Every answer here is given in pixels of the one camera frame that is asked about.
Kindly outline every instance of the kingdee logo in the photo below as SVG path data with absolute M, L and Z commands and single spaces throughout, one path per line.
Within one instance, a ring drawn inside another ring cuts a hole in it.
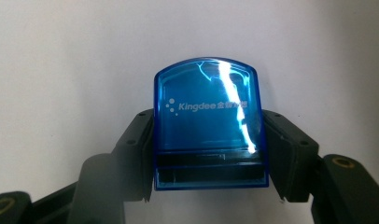
M 218 103 L 200 103 L 200 104 L 188 104 L 188 103 L 177 103 L 174 98 L 170 98 L 168 103 L 165 105 L 171 113 L 175 113 L 178 116 L 178 111 L 190 111 L 193 113 L 199 110 L 215 110 L 215 109 L 234 109 L 238 107 L 246 108 L 247 101 L 241 102 L 218 102 Z

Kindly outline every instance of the white wall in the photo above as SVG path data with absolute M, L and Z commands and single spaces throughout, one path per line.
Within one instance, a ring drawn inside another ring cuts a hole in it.
M 198 56 L 253 65 L 264 108 L 379 183 L 379 1 L 0 1 L 0 193 L 76 181 L 152 107 L 154 75 Z M 274 187 L 154 192 L 125 210 L 127 223 L 312 222 Z

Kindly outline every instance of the white surface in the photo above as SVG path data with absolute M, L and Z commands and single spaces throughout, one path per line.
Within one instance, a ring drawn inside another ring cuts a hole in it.
M 76 181 L 198 56 L 259 72 L 262 105 L 379 183 L 379 1 L 0 1 L 0 193 Z M 127 223 L 311 223 L 274 187 L 157 192 Z

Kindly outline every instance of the translucent blue cover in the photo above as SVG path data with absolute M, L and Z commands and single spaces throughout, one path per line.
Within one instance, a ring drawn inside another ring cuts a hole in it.
M 155 76 L 154 97 L 156 189 L 268 186 L 254 68 L 186 60 Z

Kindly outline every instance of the blue plastic case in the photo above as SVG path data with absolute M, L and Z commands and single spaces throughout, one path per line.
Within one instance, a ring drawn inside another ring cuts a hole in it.
M 257 73 L 195 58 L 155 76 L 155 189 L 268 187 Z

